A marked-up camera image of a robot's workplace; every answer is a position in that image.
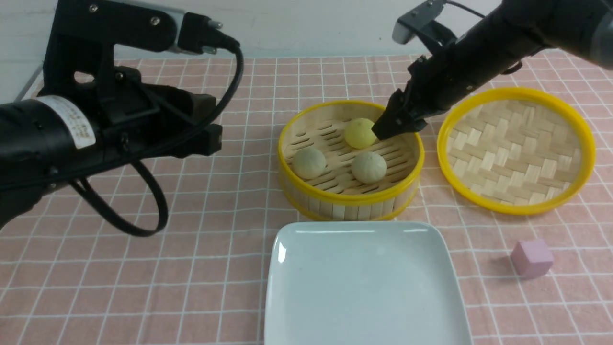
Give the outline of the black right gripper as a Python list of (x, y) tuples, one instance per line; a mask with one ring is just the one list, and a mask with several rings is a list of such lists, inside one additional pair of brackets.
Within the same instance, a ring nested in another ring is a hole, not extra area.
[(479, 61), (474, 54), (436, 53), (411, 65), (411, 79), (396, 103), (386, 106), (372, 126), (379, 140), (422, 131), (424, 117), (448, 111), (476, 87)]

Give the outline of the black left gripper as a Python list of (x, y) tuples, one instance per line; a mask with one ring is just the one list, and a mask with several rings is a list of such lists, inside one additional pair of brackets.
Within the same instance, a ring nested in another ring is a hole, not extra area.
[(210, 124), (212, 120), (208, 119), (217, 105), (214, 96), (143, 83), (136, 68), (114, 68), (104, 86), (99, 86), (97, 79), (73, 81), (72, 101), (87, 116), (96, 138), (93, 146), (72, 152), (75, 166), (111, 164), (199, 124), (209, 125), (175, 147), (175, 158), (211, 156), (222, 149), (223, 127)]

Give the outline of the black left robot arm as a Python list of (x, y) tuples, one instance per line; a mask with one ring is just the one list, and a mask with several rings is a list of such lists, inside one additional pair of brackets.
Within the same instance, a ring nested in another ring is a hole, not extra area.
[[(75, 82), (68, 96), (45, 95), (1, 106), (1, 184), (52, 177), (43, 184), (1, 192), (1, 225), (32, 210), (42, 197), (76, 186), (77, 192), (106, 221), (133, 236), (147, 237), (165, 227), (168, 207), (164, 194), (141, 159), (191, 155), (210, 156), (221, 149), (220, 125), (179, 146), (149, 153), (149, 149), (196, 127), (215, 110), (217, 100), (208, 94), (167, 85), (143, 83), (136, 68), (116, 67), (114, 87), (117, 108), (98, 102), (97, 84)], [(102, 201), (86, 179), (113, 170), (125, 160), (143, 177), (153, 192), (159, 220), (155, 229), (129, 224)]]

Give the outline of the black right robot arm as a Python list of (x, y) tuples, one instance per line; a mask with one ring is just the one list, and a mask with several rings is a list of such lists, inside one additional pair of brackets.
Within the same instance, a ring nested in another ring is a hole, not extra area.
[(522, 59), (545, 49), (567, 53), (611, 70), (613, 16), (610, 0), (504, 0), (462, 37), (437, 22), (446, 0), (427, 0), (401, 15), (392, 37), (418, 38), (431, 53), (408, 67), (411, 78), (376, 120), (379, 140), (417, 133), (426, 118), (449, 111), (496, 76), (512, 74)]

